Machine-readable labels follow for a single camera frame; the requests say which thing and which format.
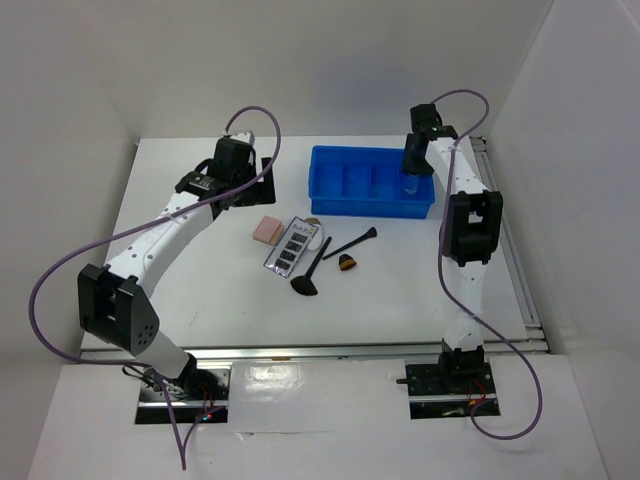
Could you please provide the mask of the small clear bottle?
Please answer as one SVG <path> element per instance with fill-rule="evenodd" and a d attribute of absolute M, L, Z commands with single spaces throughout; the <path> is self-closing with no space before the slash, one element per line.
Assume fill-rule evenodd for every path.
<path fill-rule="evenodd" d="M 416 195 L 419 190 L 421 177 L 415 174 L 403 175 L 403 188 L 407 195 Z"/>

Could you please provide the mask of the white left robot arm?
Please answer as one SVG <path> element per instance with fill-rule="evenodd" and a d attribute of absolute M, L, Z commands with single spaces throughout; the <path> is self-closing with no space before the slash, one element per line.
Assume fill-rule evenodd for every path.
<path fill-rule="evenodd" d="M 176 399 L 193 394 L 207 375 L 161 332 L 151 297 L 171 264 L 223 211 L 274 202 L 272 178 L 256 179 L 254 143 L 250 131 L 220 138 L 213 156 L 176 184 L 159 225 L 104 266 L 88 264 L 78 275 L 81 328 L 155 370 Z"/>

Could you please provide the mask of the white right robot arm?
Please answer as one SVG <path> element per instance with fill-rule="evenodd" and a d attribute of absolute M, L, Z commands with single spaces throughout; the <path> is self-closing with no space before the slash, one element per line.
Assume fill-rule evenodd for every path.
<path fill-rule="evenodd" d="M 402 172 L 417 182 L 434 176 L 444 188 L 439 233 L 438 276 L 448 299 L 457 307 L 442 340 L 442 363 L 436 379 L 448 392 L 460 391 L 471 369 L 484 363 L 481 325 L 483 281 L 499 243 L 503 197 L 475 174 L 454 127 L 446 125 L 433 103 L 410 110 Z"/>

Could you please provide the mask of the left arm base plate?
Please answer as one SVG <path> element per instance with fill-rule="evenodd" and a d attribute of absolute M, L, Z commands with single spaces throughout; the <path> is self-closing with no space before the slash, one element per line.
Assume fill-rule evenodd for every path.
<path fill-rule="evenodd" d="M 183 389 L 166 382 L 177 424 L 190 424 L 198 420 L 203 424 L 222 424 L 228 421 L 228 398 L 232 376 L 229 363 L 205 362 L 208 371 L 216 377 L 217 385 L 198 387 L 198 392 L 186 393 Z M 170 424 L 169 411 L 161 387 L 150 373 L 136 367 L 123 367 L 122 373 L 139 382 L 139 396 L 135 414 L 136 425 Z"/>

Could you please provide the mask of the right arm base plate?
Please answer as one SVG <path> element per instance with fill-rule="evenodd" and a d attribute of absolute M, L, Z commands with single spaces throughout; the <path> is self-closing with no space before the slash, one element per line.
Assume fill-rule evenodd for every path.
<path fill-rule="evenodd" d="M 406 388 L 412 420 L 468 417 L 474 407 L 477 416 L 500 416 L 493 372 L 485 362 L 479 373 L 446 383 L 435 364 L 407 364 L 395 383 Z"/>

